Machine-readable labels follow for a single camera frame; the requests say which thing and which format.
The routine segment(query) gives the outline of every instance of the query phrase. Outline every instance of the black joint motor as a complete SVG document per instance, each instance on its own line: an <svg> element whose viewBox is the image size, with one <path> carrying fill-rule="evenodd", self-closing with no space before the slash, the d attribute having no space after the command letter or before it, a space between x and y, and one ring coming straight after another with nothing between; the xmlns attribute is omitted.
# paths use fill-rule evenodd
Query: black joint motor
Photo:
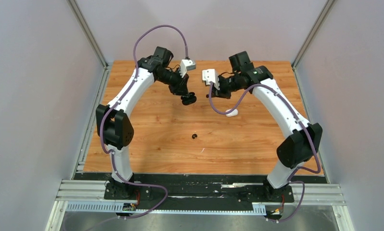
<svg viewBox="0 0 384 231"><path fill-rule="evenodd" d="M138 67L153 73L154 79L157 80L159 78L159 75L156 74L157 68L161 67L165 69L168 67L173 57L174 54L170 50L163 47L156 47L153 55L138 60Z"/></svg>
<svg viewBox="0 0 384 231"><path fill-rule="evenodd" d="M307 131L311 136L315 151L318 152L322 137L322 127L319 123L308 124ZM304 130L294 130L277 148L280 162L291 169L298 164L306 162L314 155Z"/></svg>
<svg viewBox="0 0 384 231"><path fill-rule="evenodd" d="M96 109L97 134L100 136L102 118L110 107L99 105ZM103 139L106 145L113 145L118 150L129 145L134 137L134 128L128 115L123 111L112 110L104 122Z"/></svg>
<svg viewBox="0 0 384 231"><path fill-rule="evenodd" d="M234 73L239 73L241 76L248 78L248 85L244 89L265 79L273 79L273 74L265 66L255 67L253 65L246 51L229 57L229 61Z"/></svg>

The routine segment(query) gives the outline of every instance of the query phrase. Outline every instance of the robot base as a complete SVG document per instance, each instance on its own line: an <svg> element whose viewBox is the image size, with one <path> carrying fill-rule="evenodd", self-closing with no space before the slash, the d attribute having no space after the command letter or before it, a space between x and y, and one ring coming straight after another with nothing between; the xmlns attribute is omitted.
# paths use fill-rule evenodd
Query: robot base
<svg viewBox="0 0 384 231"><path fill-rule="evenodd" d="M281 202L282 196L285 202L294 202L291 186L285 185L279 189L273 189L267 179L263 185L246 185L245 189L248 192L247 201L249 202Z"/></svg>
<svg viewBox="0 0 384 231"><path fill-rule="evenodd" d="M134 182L134 174L129 179ZM104 199L106 200L128 200L134 194L134 186L118 182L112 177L105 186Z"/></svg>

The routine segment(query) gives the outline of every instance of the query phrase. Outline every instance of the white object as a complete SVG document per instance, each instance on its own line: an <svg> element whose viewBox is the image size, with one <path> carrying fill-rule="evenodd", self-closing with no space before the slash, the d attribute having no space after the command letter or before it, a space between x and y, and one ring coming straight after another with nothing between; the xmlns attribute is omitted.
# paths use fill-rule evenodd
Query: white object
<svg viewBox="0 0 384 231"><path fill-rule="evenodd" d="M118 101L118 98L127 90L131 82L134 80L134 77L135 77L135 69L130 80L122 88L120 93L108 103L110 106L114 105ZM117 111L123 110L130 118L131 112L134 109L134 106L137 104L138 100L144 94L145 90L147 90L153 83L154 83L154 75L152 73L149 73L148 70L146 69L139 68L137 81L134 83L134 85L129 90L127 95L121 100L121 104L119 104L115 109ZM112 145L107 146L108 149L113 149L113 151L115 152L114 154L115 166L120 176L122 176L125 180L129 180L133 174L131 165L129 162L128 147L129 146L123 147L121 150L118 150L116 147ZM118 178L115 172L112 172L112 177L114 180L118 182L123 182L122 180L120 180L120 178Z"/></svg>
<svg viewBox="0 0 384 231"><path fill-rule="evenodd" d="M213 82L213 86L219 90L219 77L215 69L207 69L202 71L202 82L206 86L210 85L210 82Z"/></svg>
<svg viewBox="0 0 384 231"><path fill-rule="evenodd" d="M232 116L237 116L237 114L239 113L239 111L237 111L237 109L234 109L232 112L230 112L229 114L226 114L227 117L232 117Z"/></svg>
<svg viewBox="0 0 384 231"><path fill-rule="evenodd" d="M180 75L183 78L188 71L196 69L196 63L192 59L182 59L180 62Z"/></svg>

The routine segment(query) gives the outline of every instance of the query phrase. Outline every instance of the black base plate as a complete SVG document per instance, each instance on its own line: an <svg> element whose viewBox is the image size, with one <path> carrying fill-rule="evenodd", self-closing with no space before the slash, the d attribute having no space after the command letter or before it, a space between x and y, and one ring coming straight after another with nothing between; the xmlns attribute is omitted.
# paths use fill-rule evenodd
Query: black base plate
<svg viewBox="0 0 384 231"><path fill-rule="evenodd" d="M171 178L164 180L163 178L142 181L143 183L159 184L168 189L168 197L159 209L167 210L228 210L228 211L251 211L253 210L252 202L274 202L281 203L281 195L269 199L265 194L265 186L263 185L247 185L235 188L223 188L222 184L232 184L223 179L221 182L213 182L207 178L191 177L191 180L172 181ZM157 204L164 196L162 189L154 187L134 186L132 194L129 196L128 191L121 191L114 188L112 183L106 184L104 198L107 200L135 200L138 190L141 193L141 201L137 206L138 209L149 209ZM287 203L294 202L292 189L287 186L282 193L284 201Z"/></svg>

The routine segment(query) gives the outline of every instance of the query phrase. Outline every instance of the black mounting bracket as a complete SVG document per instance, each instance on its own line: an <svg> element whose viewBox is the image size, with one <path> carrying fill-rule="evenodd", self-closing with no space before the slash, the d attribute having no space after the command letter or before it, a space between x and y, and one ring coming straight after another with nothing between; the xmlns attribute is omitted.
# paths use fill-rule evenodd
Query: black mounting bracket
<svg viewBox="0 0 384 231"><path fill-rule="evenodd" d="M102 118L110 106L99 105L96 109L97 134L100 136ZM104 122L103 138L106 145L113 145L118 150L129 145L134 137L134 128L128 115L123 110L113 109Z"/></svg>
<svg viewBox="0 0 384 231"><path fill-rule="evenodd" d="M307 127L315 151L320 146L322 127L319 123L309 124ZM287 137L277 148L277 156L281 163L291 169L297 167L301 162L308 161L313 156L311 146L303 130L294 130L293 134Z"/></svg>
<svg viewBox="0 0 384 231"><path fill-rule="evenodd" d="M130 182L134 182L134 174L129 179ZM134 186L126 183L121 183L114 180L112 177L109 178L108 183L105 186L104 199L106 200L136 200L135 192L138 191L140 199L150 200L151 199L151 188ZM127 217L131 216L132 213L125 213L124 211L135 211L136 208L129 203L124 203L123 213L116 213L118 216Z"/></svg>
<svg viewBox="0 0 384 231"><path fill-rule="evenodd" d="M267 180L263 185L246 185L246 196L249 202L281 202L282 195L284 201L288 203L294 202L293 190L291 186L285 185L279 189L274 189L271 185L267 185Z"/></svg>

